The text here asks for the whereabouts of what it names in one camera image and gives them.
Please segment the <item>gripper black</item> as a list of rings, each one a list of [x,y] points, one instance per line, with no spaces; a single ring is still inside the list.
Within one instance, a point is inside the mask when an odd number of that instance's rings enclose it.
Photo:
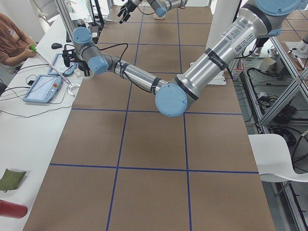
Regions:
[[[128,0],[126,6],[122,6],[118,13],[118,17],[122,16],[122,19],[119,21],[120,24],[126,22],[130,18],[130,14],[126,13],[133,12],[137,8],[137,4],[133,0]]]
[[[88,64],[86,62],[84,62],[84,61],[79,62],[77,66],[78,66],[79,70],[84,73],[85,77],[90,76],[90,68],[88,67]]]

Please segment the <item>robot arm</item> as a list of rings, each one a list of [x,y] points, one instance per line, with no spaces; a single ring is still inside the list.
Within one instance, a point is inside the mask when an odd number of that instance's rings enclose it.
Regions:
[[[236,20],[183,73],[166,82],[113,55],[102,53],[91,32],[77,27],[72,34],[77,57],[96,74],[112,71],[155,95],[155,105],[168,117],[182,115],[199,99],[201,90],[228,67],[253,40],[277,36],[282,22],[293,10],[305,8],[306,0],[249,0]]]
[[[132,13],[141,4],[142,0],[128,0],[118,13],[118,17],[122,17],[119,21],[120,24],[126,22]],[[153,9],[158,17],[163,17],[165,14],[174,8],[181,8],[186,6],[187,0],[147,0],[147,3]]]

